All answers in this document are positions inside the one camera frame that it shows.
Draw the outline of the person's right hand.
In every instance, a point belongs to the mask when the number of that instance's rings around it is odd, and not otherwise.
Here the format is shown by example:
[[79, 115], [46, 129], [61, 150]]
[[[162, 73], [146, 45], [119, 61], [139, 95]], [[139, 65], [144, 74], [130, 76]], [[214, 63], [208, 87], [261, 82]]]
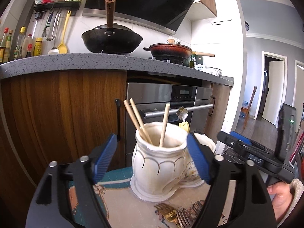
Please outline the person's right hand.
[[272, 205], [276, 221], [279, 223], [287, 214], [293, 201], [290, 185], [284, 182], [277, 182], [267, 187], [267, 191], [270, 195], [274, 195]]

